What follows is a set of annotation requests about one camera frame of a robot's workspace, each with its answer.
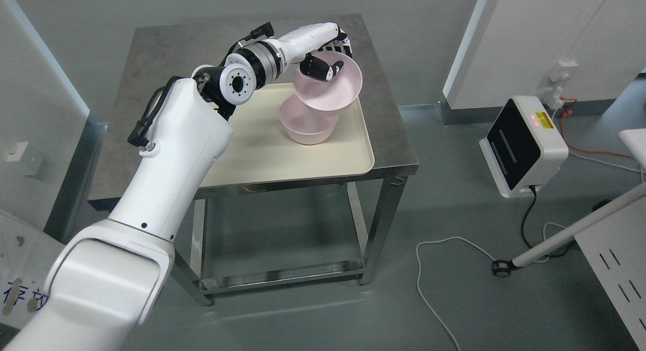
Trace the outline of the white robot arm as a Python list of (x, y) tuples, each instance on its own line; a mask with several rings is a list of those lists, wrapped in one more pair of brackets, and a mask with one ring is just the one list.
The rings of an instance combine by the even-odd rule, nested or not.
[(141, 162), (105, 220), (79, 231), (49, 271), (47, 302), (7, 350), (118, 350), (154, 308), (175, 262), (189, 204), (233, 134), (229, 118), (273, 80), (270, 22), (233, 45), (219, 66), (173, 76), (153, 93), (128, 142)]

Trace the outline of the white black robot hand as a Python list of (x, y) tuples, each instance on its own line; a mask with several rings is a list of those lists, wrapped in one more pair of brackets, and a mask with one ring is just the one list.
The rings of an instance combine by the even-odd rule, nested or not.
[(284, 63), (298, 63), (302, 75), (321, 82), (330, 82), (342, 70), (344, 63), (326, 63), (315, 52), (337, 52), (353, 56), (349, 36), (333, 22), (301, 26), (274, 40)]

